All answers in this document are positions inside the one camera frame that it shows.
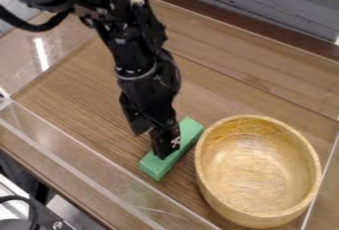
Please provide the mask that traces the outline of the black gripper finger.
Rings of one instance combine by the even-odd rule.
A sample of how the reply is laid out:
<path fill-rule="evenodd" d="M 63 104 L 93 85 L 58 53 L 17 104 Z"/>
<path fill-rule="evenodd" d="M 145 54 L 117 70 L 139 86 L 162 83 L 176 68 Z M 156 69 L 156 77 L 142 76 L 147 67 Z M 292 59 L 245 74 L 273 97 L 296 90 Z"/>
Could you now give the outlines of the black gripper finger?
<path fill-rule="evenodd" d="M 139 136 L 152 126 L 141 113 L 133 108 L 123 93 L 118 96 L 118 103 L 130 131 L 135 136 Z"/>
<path fill-rule="evenodd" d="M 168 156 L 180 149 L 180 128 L 153 128 L 149 131 L 150 147 L 153 155 L 165 160 Z"/>

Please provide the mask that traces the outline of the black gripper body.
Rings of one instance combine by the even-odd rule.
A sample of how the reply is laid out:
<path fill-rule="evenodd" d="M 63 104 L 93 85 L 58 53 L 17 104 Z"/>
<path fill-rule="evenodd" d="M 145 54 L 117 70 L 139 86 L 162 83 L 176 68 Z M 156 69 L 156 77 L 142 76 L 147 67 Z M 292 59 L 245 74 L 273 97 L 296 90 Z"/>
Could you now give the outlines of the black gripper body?
<path fill-rule="evenodd" d="M 181 74 L 169 52 L 160 50 L 145 73 L 118 64 L 114 75 L 119 94 L 125 94 L 133 108 L 145 117 L 152 126 L 149 130 L 178 127 L 172 102 L 181 87 Z"/>

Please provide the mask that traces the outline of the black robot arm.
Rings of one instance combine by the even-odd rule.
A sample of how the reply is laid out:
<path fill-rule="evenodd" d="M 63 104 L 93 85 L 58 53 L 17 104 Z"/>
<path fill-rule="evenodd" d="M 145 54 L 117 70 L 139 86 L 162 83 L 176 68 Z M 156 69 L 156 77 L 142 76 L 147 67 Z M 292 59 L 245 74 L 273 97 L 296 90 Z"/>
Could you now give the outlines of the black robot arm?
<path fill-rule="evenodd" d="M 27 7 L 53 14 L 34 25 L 0 5 L 0 20 L 29 32 L 46 32 L 69 15 L 95 30 L 113 58 L 119 88 L 118 103 L 135 135 L 147 133 L 152 151 L 164 159 L 180 149 L 180 129 L 173 100 L 181 74 L 164 49 L 165 25 L 149 0 L 19 0 Z"/>

